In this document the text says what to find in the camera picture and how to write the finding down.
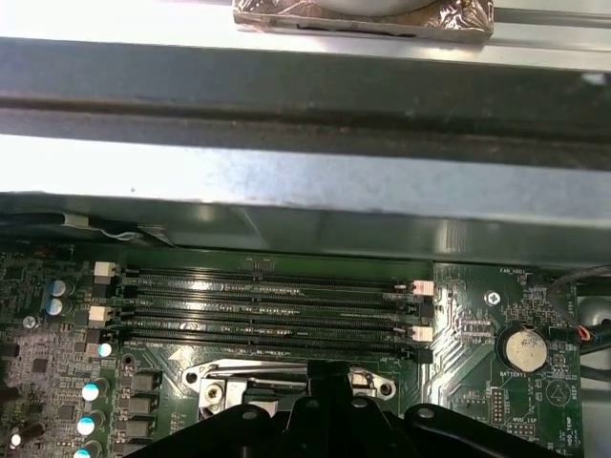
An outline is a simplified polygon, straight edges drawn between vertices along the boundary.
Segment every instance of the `metal rail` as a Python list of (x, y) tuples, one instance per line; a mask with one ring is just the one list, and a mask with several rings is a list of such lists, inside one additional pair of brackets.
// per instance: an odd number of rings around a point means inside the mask
[(4, 37), (611, 71), (611, 3), (606, 0), (497, 0), (495, 34), (482, 47), (359, 34), (244, 31), (234, 24), (227, 0), (3, 3)]

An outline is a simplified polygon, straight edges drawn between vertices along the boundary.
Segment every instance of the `cable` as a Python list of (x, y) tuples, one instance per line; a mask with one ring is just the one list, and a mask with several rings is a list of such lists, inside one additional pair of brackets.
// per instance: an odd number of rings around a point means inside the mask
[(547, 288), (547, 301), (554, 307), (561, 317), (572, 327), (575, 327), (579, 336), (583, 341), (591, 341), (592, 333), (585, 327), (579, 324), (577, 319), (573, 317), (566, 305), (558, 300), (558, 292), (562, 286), (573, 283), (577, 280), (587, 279), (590, 277), (598, 277), (600, 275), (611, 274), (611, 265), (601, 265), (598, 267), (590, 267), (587, 269), (578, 270), (566, 274), (552, 282)]
[(94, 231), (113, 240), (129, 242), (140, 239), (148, 244), (176, 248), (176, 245), (169, 240), (159, 235), (151, 234), (149, 231), (139, 228), (138, 225), (133, 222), (111, 221), (107, 219), (85, 217), (82, 215), (73, 215), (70, 213), (0, 214), (0, 229), (39, 225), (64, 226), (84, 231)]
[(611, 370), (609, 369), (595, 369), (588, 365), (583, 365), (580, 368), (581, 378), (596, 380), (598, 382), (606, 382), (611, 384)]

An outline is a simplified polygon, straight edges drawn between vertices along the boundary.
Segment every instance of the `screw hole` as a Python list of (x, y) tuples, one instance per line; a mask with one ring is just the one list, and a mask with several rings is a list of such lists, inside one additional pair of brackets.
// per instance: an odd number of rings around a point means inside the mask
[(392, 386), (383, 384), (380, 386), (380, 393), (382, 393), (382, 396), (389, 396), (392, 393)]

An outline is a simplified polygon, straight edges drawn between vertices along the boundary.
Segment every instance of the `wire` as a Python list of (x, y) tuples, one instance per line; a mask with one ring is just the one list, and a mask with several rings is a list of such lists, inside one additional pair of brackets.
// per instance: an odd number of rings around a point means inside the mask
[(592, 340), (592, 334), (587, 327), (579, 325), (577, 326), (577, 332), (583, 341), (589, 342)]
[(580, 368), (581, 378), (596, 380), (598, 382), (607, 382), (611, 384), (611, 370), (609, 369), (595, 369), (588, 365), (583, 365)]
[(561, 317), (572, 327), (575, 327), (582, 340), (592, 340), (592, 334), (584, 326), (581, 326), (577, 319), (571, 315), (571, 312), (564, 303), (558, 300), (558, 293), (562, 286), (573, 283), (577, 280), (587, 279), (590, 277), (598, 277), (600, 275), (611, 274), (611, 265), (601, 265), (598, 267), (590, 267), (587, 269), (578, 270), (566, 274), (552, 282), (547, 288), (547, 301), (554, 307)]
[(106, 232), (104, 229), (99, 229), (99, 231), (104, 234), (109, 239), (115, 239), (120, 241), (132, 241), (133, 239), (141, 239), (142, 234), (138, 232), (122, 232), (120, 234), (111, 234), (110, 232)]

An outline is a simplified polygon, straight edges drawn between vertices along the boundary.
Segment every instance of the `metal bar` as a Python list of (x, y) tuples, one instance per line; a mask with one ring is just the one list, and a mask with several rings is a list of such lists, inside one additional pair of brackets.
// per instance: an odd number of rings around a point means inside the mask
[[(376, 209), (378, 214), (611, 228), (606, 172), (11, 135), (0, 135), (0, 151), (11, 155), (3, 165), (0, 193)], [(67, 168), (70, 179), (57, 179)], [(460, 205), (450, 205), (449, 196)]]
[[(187, 46), (251, 51), (315, 52), (390, 59), (439, 60), (477, 64), (611, 70), (608, 2), (501, 0), (497, 16), (524, 24), (497, 22), (483, 47), (323, 32), (260, 33), (238, 29), (225, 3), (8, 1), (0, 15), (0, 36), (33, 39)], [(542, 12), (561, 14), (559, 25), (537, 25)], [(536, 13), (529, 19), (529, 14)], [(592, 24), (586, 24), (592, 16)], [(571, 18), (576, 26), (571, 26)]]

